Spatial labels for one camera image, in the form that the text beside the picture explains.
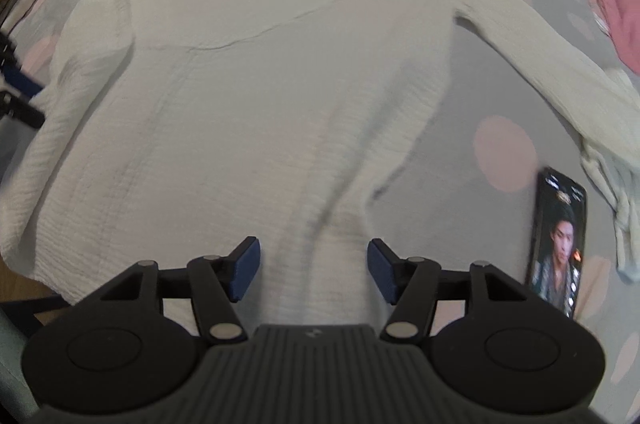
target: folded cloth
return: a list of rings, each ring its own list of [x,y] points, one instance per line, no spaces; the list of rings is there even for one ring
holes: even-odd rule
[[[456,17],[640,172],[637,94],[522,0],[80,0],[0,184],[2,257],[74,302],[254,234],[257,320],[379,324],[366,207],[447,90]]]

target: bed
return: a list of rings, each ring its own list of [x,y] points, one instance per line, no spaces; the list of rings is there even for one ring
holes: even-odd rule
[[[57,38],[78,1],[37,0],[13,28],[23,69],[43,84],[50,79],[49,62]],[[640,90],[640,78],[620,62],[610,38],[596,23],[588,0],[523,1],[598,66],[623,68]],[[452,83],[436,115],[404,165],[368,206],[376,234],[401,256],[422,255],[452,269],[487,260],[524,280],[536,172],[548,165],[582,184],[588,194],[589,215],[576,317],[597,336],[607,354],[606,374],[593,408],[612,423],[633,419],[640,410],[640,362],[635,360],[640,345],[640,304],[636,302],[640,285],[616,270],[612,209],[581,166],[578,133],[464,20],[454,28],[450,72]],[[98,103],[108,100],[108,91],[105,94]],[[90,112],[95,108],[99,106],[94,104]],[[83,126],[74,140],[82,136]],[[117,272],[117,266],[104,257],[98,268],[83,268],[82,263],[73,269],[68,263],[54,266],[55,260],[45,268],[41,263],[35,267],[38,246],[42,245],[38,231],[49,223],[39,219],[39,213],[47,198],[56,201],[51,192],[56,190],[56,180],[62,180],[65,162],[72,159],[73,151],[71,143],[30,219],[20,265],[10,262],[18,272],[43,281],[71,302]],[[180,247],[183,233],[178,224],[206,223],[206,216],[193,213],[179,220],[167,219],[167,234],[149,234],[153,243],[140,248],[140,258],[156,259],[168,268],[183,266],[187,256],[209,254],[209,249],[176,251],[171,256],[167,252],[160,257],[154,254],[163,240],[168,241],[167,248]],[[212,246],[222,252],[220,247],[230,243]],[[79,276],[86,278],[78,283]],[[334,294],[334,302],[340,304],[340,292]],[[261,322],[258,288],[250,290],[239,311],[249,328]],[[442,304],[434,332],[461,315],[460,304]],[[331,322],[330,315],[326,320]]]

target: man's hair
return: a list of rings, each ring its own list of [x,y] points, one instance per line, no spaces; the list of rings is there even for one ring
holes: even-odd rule
[[[560,222],[569,222],[575,229],[574,210],[564,202],[556,202],[554,210],[551,213],[551,232],[554,232],[558,228]]]

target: ribbed gray panel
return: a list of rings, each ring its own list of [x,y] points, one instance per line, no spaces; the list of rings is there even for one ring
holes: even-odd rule
[[[382,343],[366,325],[265,325],[247,343],[211,349],[167,399],[119,416],[46,408],[30,424],[602,424],[579,409],[504,415],[463,399],[414,346]]]

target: gray bedsheet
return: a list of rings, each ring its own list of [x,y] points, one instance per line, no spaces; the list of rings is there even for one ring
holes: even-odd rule
[[[37,43],[52,51],[77,1],[46,0],[15,29],[18,55],[42,60],[35,72],[42,81],[46,54],[30,51]],[[601,67],[622,66],[587,0],[526,1]],[[607,353],[593,406],[610,422],[625,422],[640,409],[640,361],[634,362],[640,285],[627,285],[616,273],[612,211],[580,167],[578,136],[465,24],[455,29],[451,68],[453,83],[439,112],[370,206],[379,236],[402,256],[427,256],[446,268],[489,260],[524,280],[537,169],[549,165],[583,184],[589,213],[577,316]],[[436,326],[457,314],[458,304],[443,306]]]

